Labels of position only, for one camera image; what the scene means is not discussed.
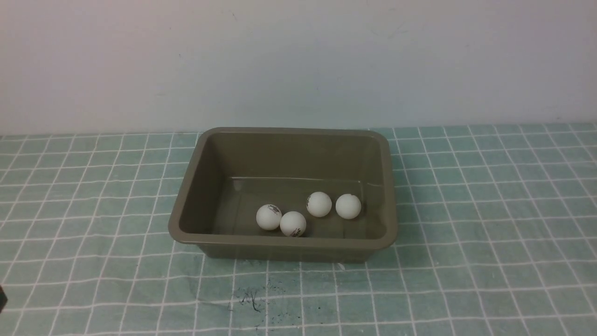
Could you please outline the black robot arm left side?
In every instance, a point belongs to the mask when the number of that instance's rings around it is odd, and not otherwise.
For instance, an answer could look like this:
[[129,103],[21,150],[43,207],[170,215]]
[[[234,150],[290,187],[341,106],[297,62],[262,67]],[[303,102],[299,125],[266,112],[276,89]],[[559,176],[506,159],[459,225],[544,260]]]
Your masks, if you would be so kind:
[[8,296],[7,296],[6,292],[4,291],[3,287],[0,286],[0,312],[2,312],[4,310],[7,303],[8,303]]

